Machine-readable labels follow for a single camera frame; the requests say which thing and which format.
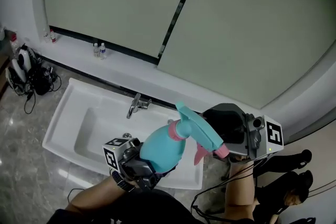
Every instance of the white sink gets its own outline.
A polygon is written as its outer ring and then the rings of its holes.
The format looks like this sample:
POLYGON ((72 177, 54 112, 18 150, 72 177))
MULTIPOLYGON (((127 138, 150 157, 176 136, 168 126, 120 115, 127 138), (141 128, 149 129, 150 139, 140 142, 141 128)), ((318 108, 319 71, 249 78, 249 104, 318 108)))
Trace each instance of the white sink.
MULTIPOLYGON (((177 120, 177 111, 151 104, 126 118, 133 98, 70 79, 43 140, 43 147, 97 173, 109 175, 102 144, 129 133, 144 141, 153 131, 177 120)), ((203 160, 194 166, 196 142, 186 148, 176 169, 159 186, 201 189, 203 160)))

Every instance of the chrome faucet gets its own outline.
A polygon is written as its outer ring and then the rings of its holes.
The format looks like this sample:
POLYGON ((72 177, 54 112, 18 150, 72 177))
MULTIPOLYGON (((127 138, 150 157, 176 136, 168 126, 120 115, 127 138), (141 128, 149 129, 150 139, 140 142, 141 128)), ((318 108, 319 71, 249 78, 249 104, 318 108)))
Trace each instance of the chrome faucet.
POLYGON ((132 101, 131 107, 127 113, 127 119, 129 119, 133 113, 136 113, 138 109, 147 109, 149 105, 152 103, 152 99, 148 100, 148 102, 140 101, 141 94, 137 93, 132 101))

